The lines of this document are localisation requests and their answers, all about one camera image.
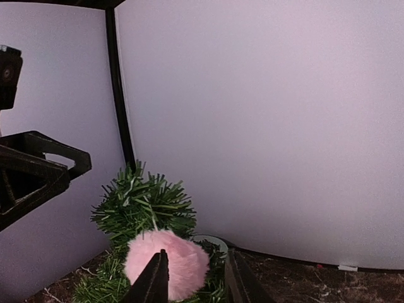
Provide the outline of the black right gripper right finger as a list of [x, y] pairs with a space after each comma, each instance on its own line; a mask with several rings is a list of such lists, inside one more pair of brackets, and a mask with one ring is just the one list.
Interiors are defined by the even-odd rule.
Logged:
[[225, 260], [225, 293], [227, 302], [274, 303], [254, 273], [235, 249], [229, 249]]

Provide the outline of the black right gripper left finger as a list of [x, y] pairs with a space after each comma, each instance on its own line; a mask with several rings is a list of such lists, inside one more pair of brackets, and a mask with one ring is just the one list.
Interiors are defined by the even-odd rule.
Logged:
[[121, 302], [168, 303], [168, 264], [165, 249], [155, 253]]

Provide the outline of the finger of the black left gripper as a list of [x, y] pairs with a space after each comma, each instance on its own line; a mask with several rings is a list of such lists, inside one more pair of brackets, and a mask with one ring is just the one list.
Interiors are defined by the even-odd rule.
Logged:
[[80, 177], [92, 169], [92, 161], [88, 152], [58, 142], [38, 131], [2, 136], [1, 145], [46, 161], [49, 161], [46, 155], [55, 155], [73, 161], [74, 165], [68, 169], [70, 180]]
[[66, 165], [1, 147], [1, 230], [69, 187]]

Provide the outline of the pink pompom ornament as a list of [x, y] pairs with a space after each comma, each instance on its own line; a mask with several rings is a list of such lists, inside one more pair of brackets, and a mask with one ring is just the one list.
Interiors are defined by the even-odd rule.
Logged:
[[150, 230], [128, 242], [124, 273], [130, 283], [137, 280], [153, 255], [162, 249], [168, 256], [169, 300], [188, 299], [205, 286], [210, 263], [208, 253], [171, 230]]

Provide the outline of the small green christmas tree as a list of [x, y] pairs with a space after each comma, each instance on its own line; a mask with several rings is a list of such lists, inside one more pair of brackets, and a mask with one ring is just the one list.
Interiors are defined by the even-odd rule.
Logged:
[[153, 229], [169, 229], [193, 241], [209, 255], [209, 270], [203, 288], [188, 302], [226, 302], [225, 253], [207, 239], [195, 240], [196, 212], [182, 182], [168, 182], [163, 174], [145, 170], [136, 161], [135, 169], [120, 170], [103, 187], [103, 201], [92, 211], [91, 220], [109, 236], [110, 249], [93, 276], [82, 278], [73, 294], [73, 302], [119, 302], [132, 283], [124, 274], [128, 242]]

